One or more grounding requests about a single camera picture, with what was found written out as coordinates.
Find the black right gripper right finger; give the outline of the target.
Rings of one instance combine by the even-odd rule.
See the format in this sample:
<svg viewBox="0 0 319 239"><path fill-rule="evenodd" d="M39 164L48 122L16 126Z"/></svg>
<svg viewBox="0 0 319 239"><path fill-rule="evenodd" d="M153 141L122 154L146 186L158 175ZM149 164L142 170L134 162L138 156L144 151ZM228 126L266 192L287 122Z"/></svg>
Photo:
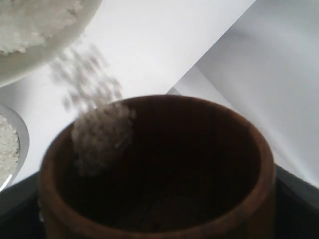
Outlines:
<svg viewBox="0 0 319 239"><path fill-rule="evenodd" d="M276 239L319 239L319 189L276 166Z"/></svg>

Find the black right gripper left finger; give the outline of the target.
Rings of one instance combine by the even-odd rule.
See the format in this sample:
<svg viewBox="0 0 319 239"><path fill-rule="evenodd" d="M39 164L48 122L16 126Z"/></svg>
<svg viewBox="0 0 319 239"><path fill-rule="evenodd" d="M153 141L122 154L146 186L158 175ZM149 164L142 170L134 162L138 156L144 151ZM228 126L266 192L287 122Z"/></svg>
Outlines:
<svg viewBox="0 0 319 239"><path fill-rule="evenodd" d="M39 219L38 175L14 184L0 193L0 237L2 239L43 239Z"/></svg>

